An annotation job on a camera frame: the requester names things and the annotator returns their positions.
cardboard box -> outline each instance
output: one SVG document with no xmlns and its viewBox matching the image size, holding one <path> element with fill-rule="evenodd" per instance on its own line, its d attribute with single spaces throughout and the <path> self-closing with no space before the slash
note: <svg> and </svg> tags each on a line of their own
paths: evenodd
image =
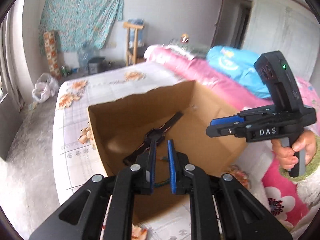
<svg viewBox="0 0 320 240">
<path fill-rule="evenodd" d="M 167 132 L 166 140 L 173 139 L 176 150 L 187 154 L 190 163 L 206 173 L 220 176 L 244 150 L 245 139 L 209 138 L 205 133 L 213 118 L 237 111 L 205 86 L 186 81 L 88 107 L 95 144 L 108 176 L 125 167 L 122 159 L 140 146 L 149 130 L 162 126 L 177 111 L 184 115 Z M 167 156 L 166 140 L 157 147 L 157 157 Z M 156 182 L 168 178 L 168 163 L 157 161 Z M 152 196 L 136 196 L 134 223 L 168 212 L 187 197 L 172 195 L 169 185 L 155 189 Z"/>
</svg>

pink blanket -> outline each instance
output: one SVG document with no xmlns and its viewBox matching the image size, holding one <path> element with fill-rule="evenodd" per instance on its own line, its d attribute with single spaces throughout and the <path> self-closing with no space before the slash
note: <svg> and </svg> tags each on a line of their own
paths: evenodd
<svg viewBox="0 0 320 240">
<path fill-rule="evenodd" d="M 237 82 L 210 67 L 205 60 L 197 58 L 188 60 L 170 49 L 159 46 L 149 47 L 145 56 L 147 60 L 161 63 L 166 68 L 188 80 L 197 80 L 206 85 L 238 111 L 272 104 L 271 100 L 257 98 Z M 314 107 L 317 110 L 318 120 L 320 120 L 320 111 L 318 111 L 320 109 L 320 99 L 317 93 L 311 84 L 302 78 L 296 78 L 296 80 L 303 103 Z M 319 121 L 312 125 L 311 128 L 319 134 Z"/>
</svg>

teal floral curtain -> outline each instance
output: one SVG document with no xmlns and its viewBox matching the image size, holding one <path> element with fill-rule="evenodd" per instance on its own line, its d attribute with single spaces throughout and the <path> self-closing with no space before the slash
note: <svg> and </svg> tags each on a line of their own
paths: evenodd
<svg viewBox="0 0 320 240">
<path fill-rule="evenodd" d="M 101 49 L 114 22 L 123 19 L 124 0 L 46 0 L 39 25 L 43 33 L 54 30 L 58 52 L 75 52 L 87 42 Z"/>
</svg>

wall socket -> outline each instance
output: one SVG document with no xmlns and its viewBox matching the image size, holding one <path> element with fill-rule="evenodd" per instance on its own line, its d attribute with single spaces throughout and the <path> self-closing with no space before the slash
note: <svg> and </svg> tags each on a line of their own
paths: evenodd
<svg viewBox="0 0 320 240">
<path fill-rule="evenodd" d="M 107 44 L 106 44 L 106 48 L 108 48 L 108 49 L 113 49 L 113 48 L 115 48 L 117 46 L 117 43 L 115 42 L 115 41 L 111 41 L 111 42 L 108 42 Z"/>
</svg>

concrete floor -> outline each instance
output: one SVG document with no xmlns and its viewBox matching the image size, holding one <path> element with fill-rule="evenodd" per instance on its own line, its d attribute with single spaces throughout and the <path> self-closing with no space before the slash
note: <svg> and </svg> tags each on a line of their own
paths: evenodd
<svg viewBox="0 0 320 240">
<path fill-rule="evenodd" d="M 0 158 L 0 205 L 25 240 L 60 206 L 52 166 L 56 101 L 49 98 L 22 113 L 24 121 L 7 161 Z"/>
</svg>

